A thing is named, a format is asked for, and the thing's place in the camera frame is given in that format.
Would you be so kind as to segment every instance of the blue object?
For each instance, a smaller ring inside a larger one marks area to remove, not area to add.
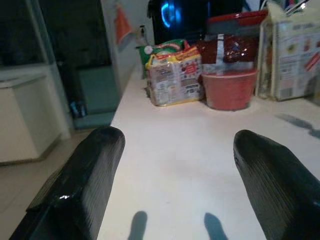
[[[211,10],[210,1],[208,1],[207,7],[208,7],[208,18],[210,18],[210,17],[211,17],[211,13],[210,13],[210,10]]]
[[[79,114],[79,111],[77,109],[77,104],[75,101],[73,101],[71,104],[70,104],[70,108],[71,108],[71,111],[73,113],[73,116],[75,118],[79,118],[80,114]]]
[[[181,22],[181,10],[176,8],[174,4],[165,2],[161,7],[161,18],[164,26],[169,29],[172,23]]]

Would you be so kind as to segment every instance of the wall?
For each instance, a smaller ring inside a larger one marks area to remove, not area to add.
[[[113,61],[113,69],[119,92],[122,95],[127,86],[131,73],[136,64],[140,64],[138,50],[135,49],[137,43],[133,38],[128,45],[119,51],[116,44],[116,29],[114,20],[116,18],[116,3],[120,3],[124,13],[134,31],[140,25],[145,25],[146,35],[150,44],[154,43],[154,30],[152,20],[147,17],[149,0],[100,0],[106,34],[109,41],[110,53]]]
[[[252,11],[258,11],[260,7],[260,0],[246,0]]]
[[[309,8],[320,9],[320,1],[319,0],[310,0],[307,3],[307,6],[309,6]]]

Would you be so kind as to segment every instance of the red plastic container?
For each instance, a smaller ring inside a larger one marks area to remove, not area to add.
[[[254,92],[258,71],[202,74],[207,105],[216,110],[246,109]]]
[[[207,21],[207,35],[227,34],[258,37],[260,24],[267,15],[267,10],[261,10],[211,17]]]

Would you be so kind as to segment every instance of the floor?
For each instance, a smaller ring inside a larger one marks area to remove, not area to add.
[[[89,131],[61,141],[41,162],[0,167],[0,240],[7,240],[47,178],[72,154]]]
[[[73,120],[73,125],[76,129],[97,128],[104,125],[109,126],[114,118],[114,115],[114,111],[87,115],[82,118],[75,118]]]

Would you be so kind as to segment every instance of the food package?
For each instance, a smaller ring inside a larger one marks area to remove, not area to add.
[[[286,16],[269,2],[268,12],[260,27],[255,94],[274,101],[313,94],[320,69],[319,9],[307,5]]]
[[[202,58],[204,74],[223,74],[253,70],[258,55],[258,37],[218,34],[210,41],[200,40],[196,46]]]
[[[201,55],[196,47],[167,54],[152,55],[146,64],[151,102],[169,106],[201,100],[204,96],[199,84]]]
[[[139,49],[141,63],[143,65],[144,72],[146,72],[146,63],[149,61],[152,55],[160,56],[160,55],[177,53],[188,47],[189,45],[187,41],[183,39],[166,41],[156,46],[150,46],[150,45],[139,46],[138,49]]]

